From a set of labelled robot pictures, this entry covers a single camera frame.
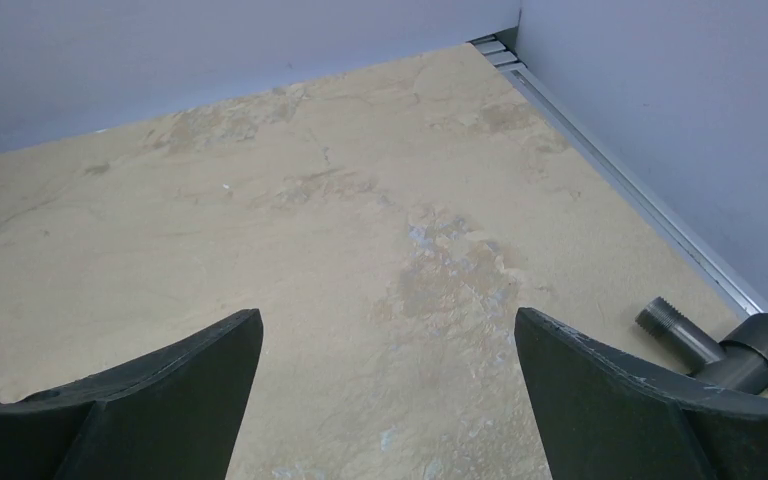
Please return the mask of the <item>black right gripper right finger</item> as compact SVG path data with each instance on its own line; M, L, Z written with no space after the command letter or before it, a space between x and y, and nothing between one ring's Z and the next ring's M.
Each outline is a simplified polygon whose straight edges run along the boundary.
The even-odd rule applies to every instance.
M515 340L556 479L768 479L768 398L706 383L533 308Z

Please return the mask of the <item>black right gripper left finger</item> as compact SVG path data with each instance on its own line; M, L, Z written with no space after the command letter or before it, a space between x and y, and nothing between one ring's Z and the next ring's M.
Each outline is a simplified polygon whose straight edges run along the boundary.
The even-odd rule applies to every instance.
M0 403L0 479L222 479L263 341L242 310L178 342Z

